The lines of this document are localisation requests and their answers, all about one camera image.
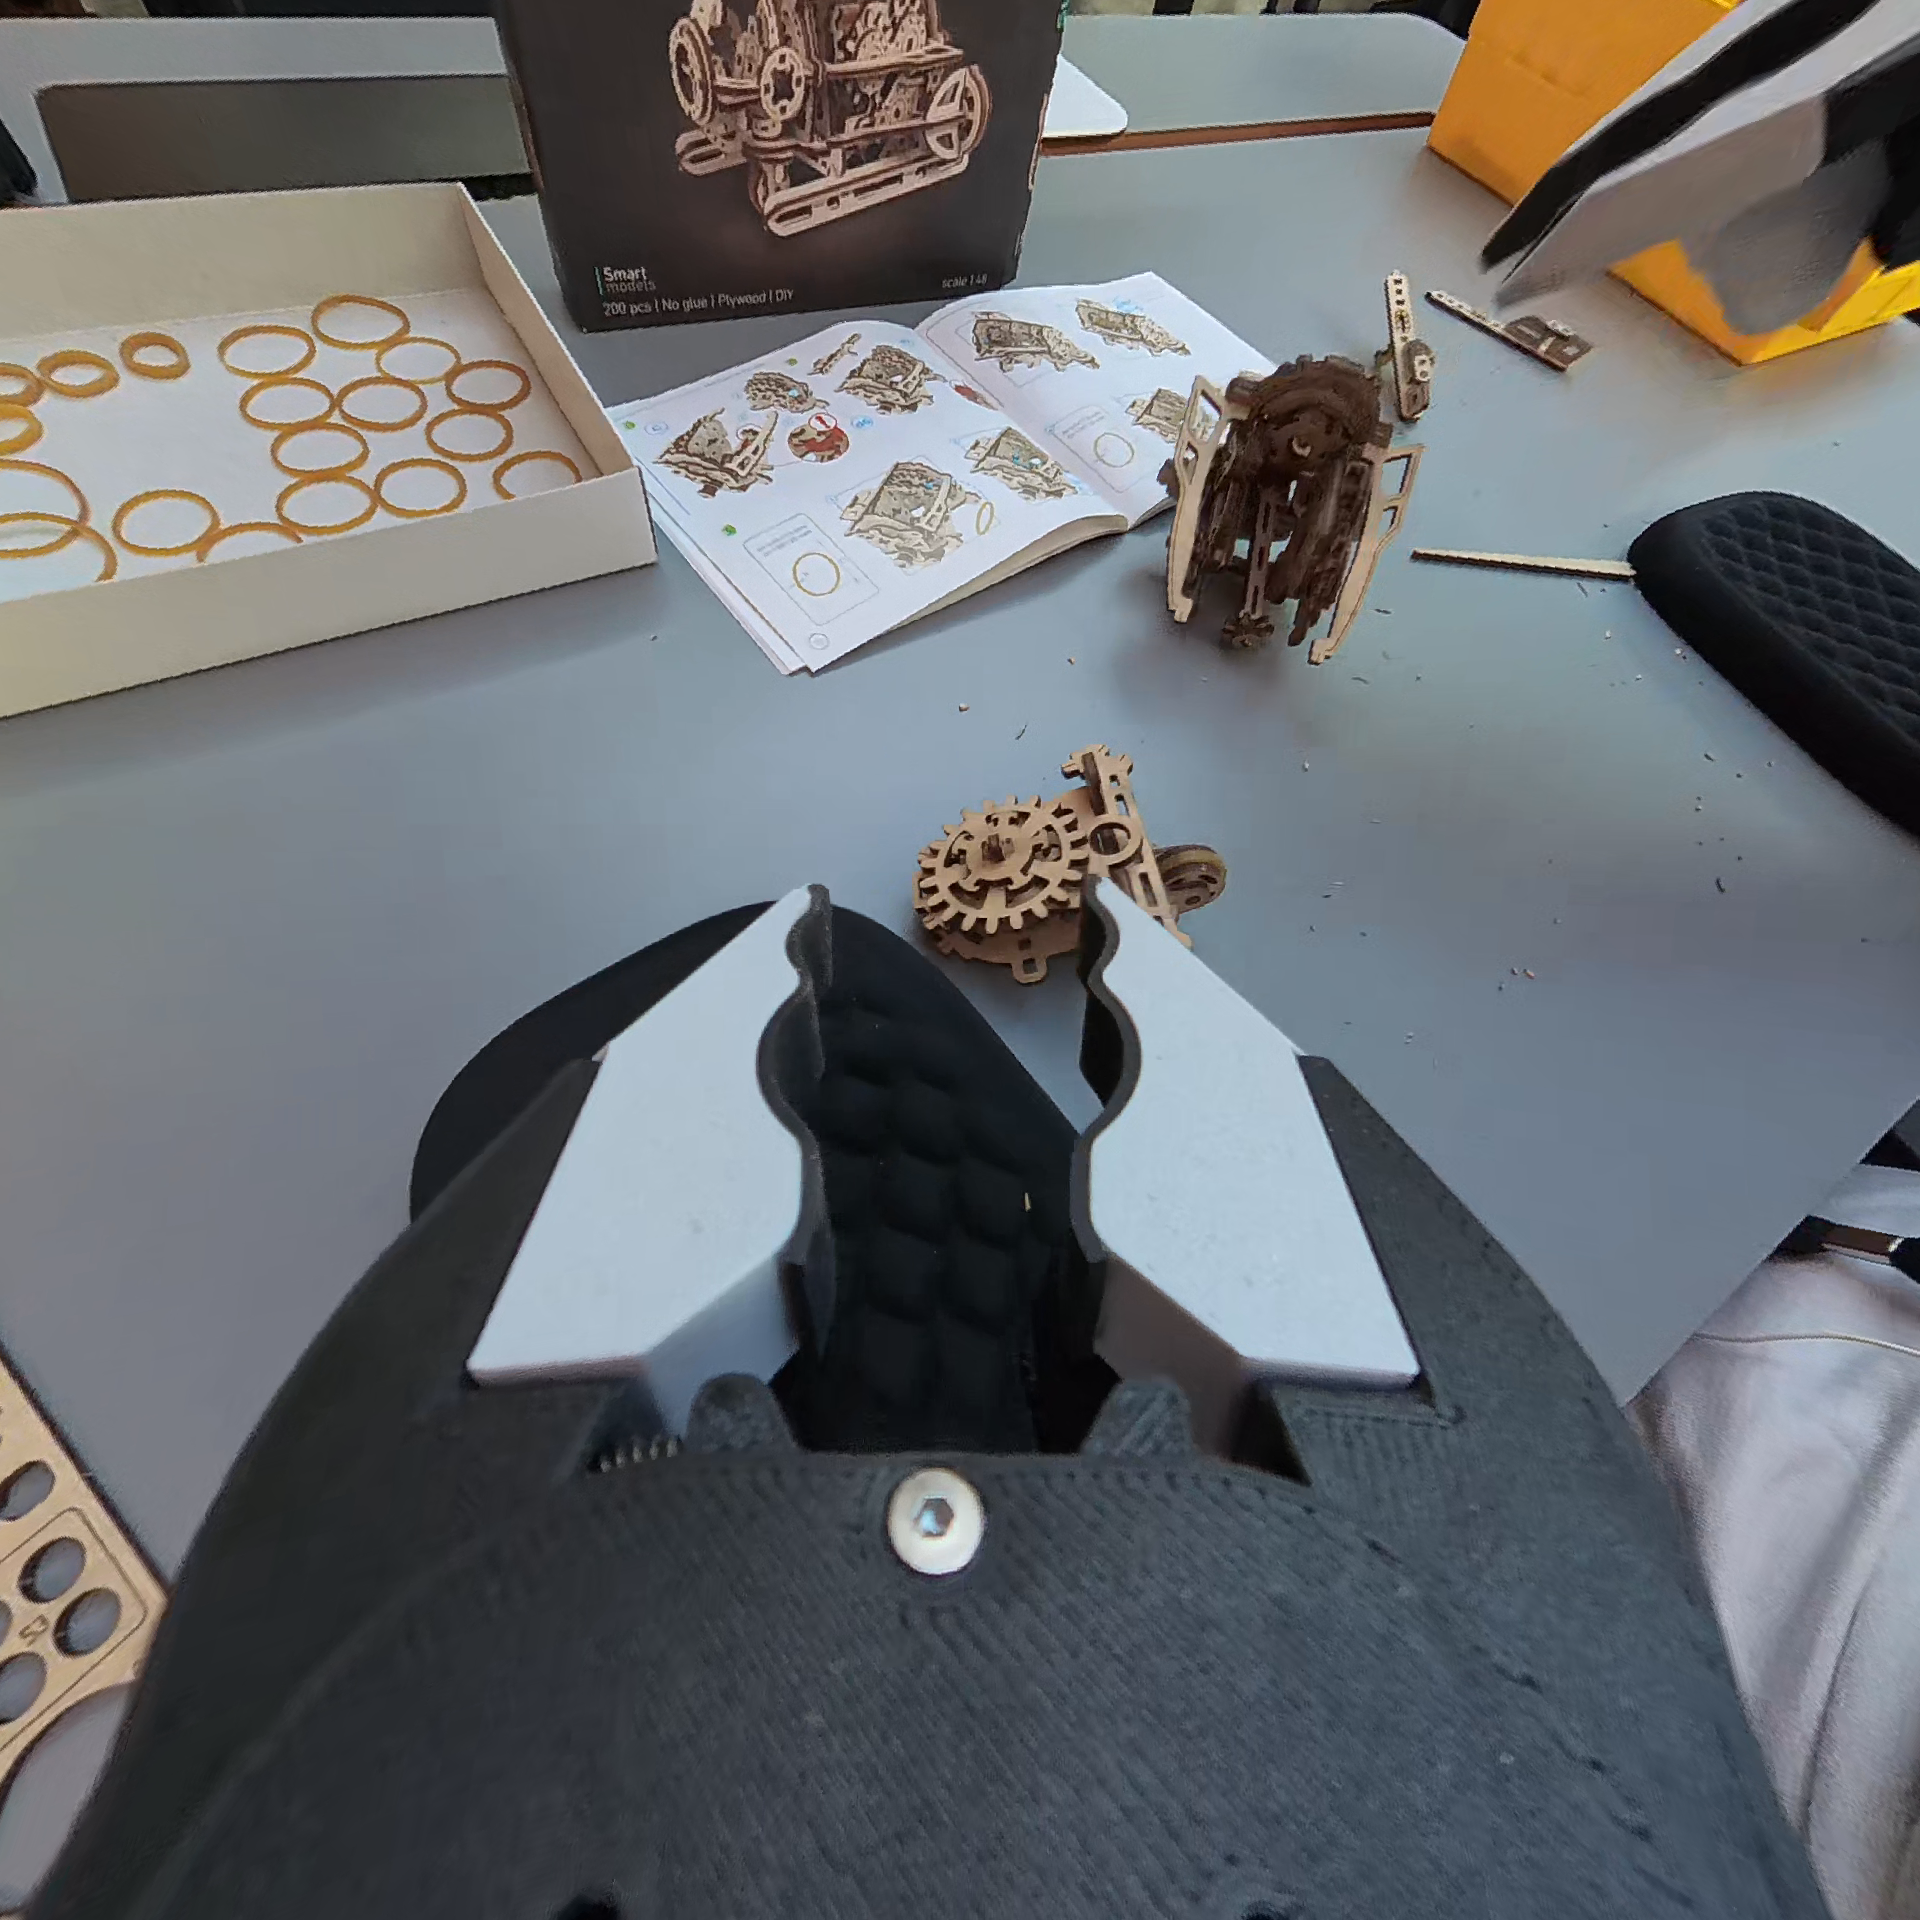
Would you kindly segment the yellow plastic bin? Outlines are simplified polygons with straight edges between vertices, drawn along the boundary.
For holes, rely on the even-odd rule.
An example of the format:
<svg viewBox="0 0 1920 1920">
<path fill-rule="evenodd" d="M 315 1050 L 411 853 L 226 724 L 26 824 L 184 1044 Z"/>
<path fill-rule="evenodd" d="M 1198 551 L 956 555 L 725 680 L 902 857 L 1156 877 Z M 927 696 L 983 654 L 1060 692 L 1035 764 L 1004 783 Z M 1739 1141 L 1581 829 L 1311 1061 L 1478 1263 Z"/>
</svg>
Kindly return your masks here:
<svg viewBox="0 0 1920 1920">
<path fill-rule="evenodd" d="M 1519 202 L 1552 160 L 1739 4 L 1478 4 L 1427 147 Z M 1859 247 L 1835 291 L 1769 333 L 1729 327 L 1678 244 L 1638 251 L 1613 278 L 1739 366 L 1916 318 L 1916 263 L 1877 267 Z"/>
</svg>

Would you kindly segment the grey desk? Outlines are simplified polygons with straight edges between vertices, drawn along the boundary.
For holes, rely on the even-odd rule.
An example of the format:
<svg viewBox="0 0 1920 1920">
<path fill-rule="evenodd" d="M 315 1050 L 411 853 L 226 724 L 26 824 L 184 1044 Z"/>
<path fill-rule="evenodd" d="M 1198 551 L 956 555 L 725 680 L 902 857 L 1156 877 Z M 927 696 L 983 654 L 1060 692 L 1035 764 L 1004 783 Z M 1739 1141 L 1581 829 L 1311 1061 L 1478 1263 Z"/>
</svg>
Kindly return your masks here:
<svg viewBox="0 0 1920 1920">
<path fill-rule="evenodd" d="M 817 680 L 663 547 L 7 723 L 5 1340 L 161 1568 L 496 1029 L 797 881 L 912 934 L 915 849 L 1090 742 L 1229 857 L 1201 959 L 1643 1388 L 1916 1096 L 1916 842 L 1632 588 L 1412 551 L 1763 485 L 1916 555 L 1916 327 L 1734 370 L 1613 282 L 1539 306 L 1570 376 L 1422 324 L 1412 521 L 1322 670 L 1171 627 L 1154 521 Z"/>
</svg>

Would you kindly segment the person's white clothing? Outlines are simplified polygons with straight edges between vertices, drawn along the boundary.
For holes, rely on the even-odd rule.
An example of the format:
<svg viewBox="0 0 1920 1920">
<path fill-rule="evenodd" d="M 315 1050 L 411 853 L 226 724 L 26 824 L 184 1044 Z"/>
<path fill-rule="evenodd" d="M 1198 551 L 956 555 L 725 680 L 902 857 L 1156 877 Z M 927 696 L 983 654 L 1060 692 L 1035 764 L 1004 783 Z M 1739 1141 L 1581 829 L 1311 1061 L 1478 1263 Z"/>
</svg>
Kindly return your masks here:
<svg viewBox="0 0 1920 1920">
<path fill-rule="evenodd" d="M 1835 1918 L 1916 1918 L 1916 1284 L 1769 1257 L 1631 1402 Z"/>
</svg>

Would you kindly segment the open instruction booklet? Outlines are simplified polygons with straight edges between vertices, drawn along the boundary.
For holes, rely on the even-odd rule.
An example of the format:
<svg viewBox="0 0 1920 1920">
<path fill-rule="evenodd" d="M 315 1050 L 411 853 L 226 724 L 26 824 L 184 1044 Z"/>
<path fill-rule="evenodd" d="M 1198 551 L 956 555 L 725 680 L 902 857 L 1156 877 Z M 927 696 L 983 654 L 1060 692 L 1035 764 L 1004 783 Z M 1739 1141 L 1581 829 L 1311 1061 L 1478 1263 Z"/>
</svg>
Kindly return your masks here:
<svg viewBox="0 0 1920 1920">
<path fill-rule="evenodd" d="M 1170 506 L 1198 380 L 1275 358 L 1160 275 L 851 320 L 614 405 L 658 526 L 782 673 Z"/>
</svg>

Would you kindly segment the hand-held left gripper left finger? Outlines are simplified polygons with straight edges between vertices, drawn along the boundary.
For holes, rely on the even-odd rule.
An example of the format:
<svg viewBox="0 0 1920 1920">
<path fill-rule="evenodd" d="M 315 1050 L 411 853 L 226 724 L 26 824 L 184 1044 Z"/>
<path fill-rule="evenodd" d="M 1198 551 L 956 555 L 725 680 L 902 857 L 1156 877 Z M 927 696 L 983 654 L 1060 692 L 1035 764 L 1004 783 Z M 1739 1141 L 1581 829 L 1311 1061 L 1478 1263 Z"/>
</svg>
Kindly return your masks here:
<svg viewBox="0 0 1920 1920">
<path fill-rule="evenodd" d="M 478 1383 L 633 1382 L 687 1426 L 717 1379 L 774 1382 L 835 1296 L 823 1148 L 830 891 L 805 885 L 594 1059 L 466 1354 Z"/>
</svg>

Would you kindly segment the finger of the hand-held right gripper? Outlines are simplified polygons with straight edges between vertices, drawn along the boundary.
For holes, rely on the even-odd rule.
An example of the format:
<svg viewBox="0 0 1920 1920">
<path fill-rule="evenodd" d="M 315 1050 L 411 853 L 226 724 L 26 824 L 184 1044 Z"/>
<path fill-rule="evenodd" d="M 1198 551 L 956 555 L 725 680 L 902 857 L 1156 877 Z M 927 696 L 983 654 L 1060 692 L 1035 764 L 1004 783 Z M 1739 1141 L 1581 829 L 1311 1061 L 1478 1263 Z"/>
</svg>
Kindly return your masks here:
<svg viewBox="0 0 1920 1920">
<path fill-rule="evenodd" d="M 1869 139 L 1769 193 L 1700 238 L 1700 278 L 1734 333 L 1778 333 L 1833 297 L 1889 197 L 1884 144 Z"/>
<path fill-rule="evenodd" d="M 1829 111 L 1877 59 L 1874 4 L 1742 4 L 1583 134 L 1478 251 L 1511 306 L 1700 238 L 1823 164 Z"/>
</svg>

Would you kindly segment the small wooden gear assembly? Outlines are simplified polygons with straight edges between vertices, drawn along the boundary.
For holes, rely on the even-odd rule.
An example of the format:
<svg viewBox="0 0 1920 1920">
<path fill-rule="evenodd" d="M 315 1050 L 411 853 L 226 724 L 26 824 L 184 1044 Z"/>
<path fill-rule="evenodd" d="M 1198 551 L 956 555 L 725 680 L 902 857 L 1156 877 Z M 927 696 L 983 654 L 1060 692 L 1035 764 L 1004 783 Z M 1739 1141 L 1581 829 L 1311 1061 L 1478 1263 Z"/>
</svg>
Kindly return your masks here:
<svg viewBox="0 0 1920 1920">
<path fill-rule="evenodd" d="M 1066 792 L 970 807 L 920 849 L 917 921 L 941 955 L 1006 965 L 1035 987 L 1051 958 L 1077 951 L 1095 877 L 1114 881 L 1170 932 L 1226 896 L 1223 853 L 1149 842 L 1130 755 L 1090 744 L 1060 771 Z"/>
</svg>

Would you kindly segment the black model kit box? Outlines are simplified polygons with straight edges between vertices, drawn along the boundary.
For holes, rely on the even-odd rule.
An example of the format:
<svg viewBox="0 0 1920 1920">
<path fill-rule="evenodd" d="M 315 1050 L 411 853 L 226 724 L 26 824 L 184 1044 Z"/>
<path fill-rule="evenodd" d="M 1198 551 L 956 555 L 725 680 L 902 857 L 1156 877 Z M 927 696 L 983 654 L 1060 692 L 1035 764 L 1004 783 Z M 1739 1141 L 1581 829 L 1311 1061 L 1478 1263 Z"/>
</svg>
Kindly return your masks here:
<svg viewBox="0 0 1920 1920">
<path fill-rule="evenodd" d="M 1066 4 L 496 4 L 580 330 L 996 291 Z"/>
</svg>

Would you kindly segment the plywood parts sheet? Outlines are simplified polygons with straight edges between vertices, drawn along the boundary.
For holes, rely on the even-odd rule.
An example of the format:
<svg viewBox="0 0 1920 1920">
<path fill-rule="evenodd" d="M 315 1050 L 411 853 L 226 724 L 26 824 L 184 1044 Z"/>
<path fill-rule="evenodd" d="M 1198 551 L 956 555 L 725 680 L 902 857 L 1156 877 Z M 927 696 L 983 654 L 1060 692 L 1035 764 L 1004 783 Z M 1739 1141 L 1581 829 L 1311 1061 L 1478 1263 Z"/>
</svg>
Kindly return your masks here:
<svg viewBox="0 0 1920 1920">
<path fill-rule="evenodd" d="M 62 1715 L 130 1689 L 168 1589 L 5 1359 L 5 1787 Z"/>
</svg>

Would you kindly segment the large wooden gear model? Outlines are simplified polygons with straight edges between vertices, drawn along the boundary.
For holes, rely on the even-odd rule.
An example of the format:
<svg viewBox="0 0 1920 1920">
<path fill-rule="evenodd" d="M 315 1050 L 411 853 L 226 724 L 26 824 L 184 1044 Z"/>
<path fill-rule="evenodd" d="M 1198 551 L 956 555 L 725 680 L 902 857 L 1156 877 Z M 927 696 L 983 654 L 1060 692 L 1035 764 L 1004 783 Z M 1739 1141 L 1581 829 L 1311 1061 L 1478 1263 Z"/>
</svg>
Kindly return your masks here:
<svg viewBox="0 0 1920 1920">
<path fill-rule="evenodd" d="M 1292 603 L 1288 644 L 1318 667 L 1347 644 L 1378 555 L 1404 526 L 1424 444 L 1394 444 L 1382 380 L 1301 355 L 1229 385 L 1194 380 L 1163 485 L 1166 606 L 1190 619 L 1207 579 L 1240 586 L 1223 644 L 1253 649 Z"/>
</svg>

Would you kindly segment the short wooden bracket part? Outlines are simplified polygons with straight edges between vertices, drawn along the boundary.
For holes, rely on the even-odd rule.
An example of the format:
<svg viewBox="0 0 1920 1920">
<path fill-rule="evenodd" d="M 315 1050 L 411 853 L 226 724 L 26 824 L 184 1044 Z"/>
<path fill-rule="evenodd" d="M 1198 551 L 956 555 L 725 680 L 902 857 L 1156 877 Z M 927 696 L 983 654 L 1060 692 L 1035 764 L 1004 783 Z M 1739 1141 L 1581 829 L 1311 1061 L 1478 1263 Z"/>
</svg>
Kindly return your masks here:
<svg viewBox="0 0 1920 1920">
<path fill-rule="evenodd" d="M 1398 417 L 1404 424 L 1415 424 L 1416 417 L 1427 414 L 1427 407 L 1433 403 L 1438 358 L 1433 358 L 1433 350 L 1427 346 L 1427 338 L 1416 337 L 1412 282 L 1404 271 L 1394 271 L 1384 278 L 1382 297 L 1384 297 L 1387 342 L 1378 355 L 1378 366 L 1387 370 Z"/>
</svg>

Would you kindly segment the pale grey board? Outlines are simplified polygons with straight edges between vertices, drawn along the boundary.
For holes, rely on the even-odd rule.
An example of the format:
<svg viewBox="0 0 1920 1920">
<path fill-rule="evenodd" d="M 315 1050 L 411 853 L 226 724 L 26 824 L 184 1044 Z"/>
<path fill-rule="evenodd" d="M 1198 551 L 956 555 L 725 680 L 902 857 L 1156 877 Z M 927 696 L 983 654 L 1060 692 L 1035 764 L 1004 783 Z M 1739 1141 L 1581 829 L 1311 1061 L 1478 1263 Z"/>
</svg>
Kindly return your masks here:
<svg viewBox="0 0 1920 1920">
<path fill-rule="evenodd" d="M 1066 147 L 1075 139 L 1111 139 L 1130 128 L 1126 107 L 1095 84 L 1060 53 L 1056 62 L 1051 93 L 1041 114 L 1041 139 Z"/>
</svg>

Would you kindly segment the white cardboard tray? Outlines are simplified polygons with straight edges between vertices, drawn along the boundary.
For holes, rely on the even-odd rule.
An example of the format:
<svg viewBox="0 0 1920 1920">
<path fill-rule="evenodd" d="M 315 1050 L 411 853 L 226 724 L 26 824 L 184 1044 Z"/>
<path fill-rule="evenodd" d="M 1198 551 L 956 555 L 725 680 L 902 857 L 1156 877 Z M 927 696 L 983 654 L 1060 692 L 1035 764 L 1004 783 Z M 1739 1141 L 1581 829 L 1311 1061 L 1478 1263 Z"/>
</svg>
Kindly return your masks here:
<svg viewBox="0 0 1920 1920">
<path fill-rule="evenodd" d="M 453 183 L 231 193 L 5 213 L 5 324 L 284 306 L 323 291 L 484 291 L 533 350 L 594 476 L 431 529 L 289 558 L 198 563 L 5 600 L 5 716 L 274 657 L 654 564 L 650 502 L 608 413 Z"/>
</svg>

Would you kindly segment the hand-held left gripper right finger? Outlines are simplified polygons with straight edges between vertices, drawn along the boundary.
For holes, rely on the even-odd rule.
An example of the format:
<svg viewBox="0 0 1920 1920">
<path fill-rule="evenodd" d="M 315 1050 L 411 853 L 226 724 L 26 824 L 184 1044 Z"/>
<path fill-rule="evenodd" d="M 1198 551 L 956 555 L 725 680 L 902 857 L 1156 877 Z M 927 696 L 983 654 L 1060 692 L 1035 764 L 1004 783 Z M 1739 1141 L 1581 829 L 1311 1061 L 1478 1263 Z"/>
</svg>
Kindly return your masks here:
<svg viewBox="0 0 1920 1920">
<path fill-rule="evenodd" d="M 1229 1450 L 1262 1382 L 1400 1390 L 1422 1362 L 1301 1049 L 1107 877 L 1084 896 L 1071 1217 L 1100 1277 L 1095 1352 L 1171 1382 Z"/>
</svg>

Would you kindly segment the group of tan rubber bands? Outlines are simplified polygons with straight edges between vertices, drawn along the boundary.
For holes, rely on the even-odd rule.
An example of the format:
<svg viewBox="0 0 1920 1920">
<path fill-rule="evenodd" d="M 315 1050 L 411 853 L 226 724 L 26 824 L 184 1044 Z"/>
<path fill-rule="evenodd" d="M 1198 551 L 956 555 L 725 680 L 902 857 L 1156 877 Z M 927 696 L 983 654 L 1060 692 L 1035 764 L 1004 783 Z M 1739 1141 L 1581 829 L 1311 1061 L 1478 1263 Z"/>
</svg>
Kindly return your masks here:
<svg viewBox="0 0 1920 1920">
<path fill-rule="evenodd" d="M 431 529 L 589 476 L 484 291 L 5 324 L 5 600 Z"/>
</svg>

